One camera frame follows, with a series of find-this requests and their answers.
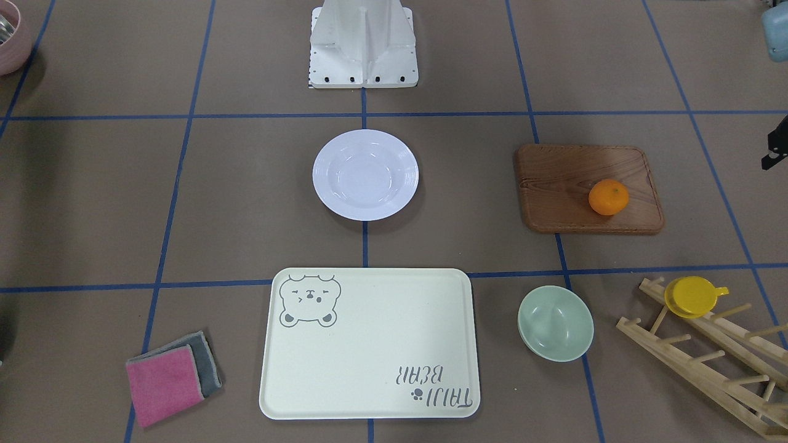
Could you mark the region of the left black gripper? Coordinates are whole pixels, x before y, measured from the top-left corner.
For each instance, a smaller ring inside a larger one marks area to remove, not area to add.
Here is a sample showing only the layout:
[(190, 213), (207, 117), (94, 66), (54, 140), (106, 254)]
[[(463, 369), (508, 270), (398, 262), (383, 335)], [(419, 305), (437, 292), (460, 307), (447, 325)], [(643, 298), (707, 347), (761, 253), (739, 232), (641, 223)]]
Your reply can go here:
[(768, 170), (787, 158), (787, 130), (774, 129), (766, 136), (768, 154), (761, 159), (761, 169)]

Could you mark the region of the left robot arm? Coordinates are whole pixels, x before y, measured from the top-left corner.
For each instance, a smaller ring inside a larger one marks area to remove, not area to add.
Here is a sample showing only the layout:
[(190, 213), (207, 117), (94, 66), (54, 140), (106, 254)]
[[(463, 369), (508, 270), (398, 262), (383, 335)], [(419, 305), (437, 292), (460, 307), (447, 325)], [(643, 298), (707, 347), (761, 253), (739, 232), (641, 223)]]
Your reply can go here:
[[(761, 16), (765, 31), (766, 53), (771, 61), (787, 61), (787, 2), (771, 1), (770, 9)], [(787, 117), (766, 136), (768, 154), (761, 159), (761, 169), (768, 170), (787, 156)]]

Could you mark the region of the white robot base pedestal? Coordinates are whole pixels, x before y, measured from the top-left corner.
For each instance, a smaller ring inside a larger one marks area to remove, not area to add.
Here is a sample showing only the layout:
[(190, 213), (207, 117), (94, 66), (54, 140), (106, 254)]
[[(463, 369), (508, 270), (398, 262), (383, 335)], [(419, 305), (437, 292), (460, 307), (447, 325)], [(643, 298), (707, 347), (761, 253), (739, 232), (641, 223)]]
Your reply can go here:
[(326, 1), (312, 9), (310, 31), (312, 88), (419, 83), (414, 15), (400, 1)]

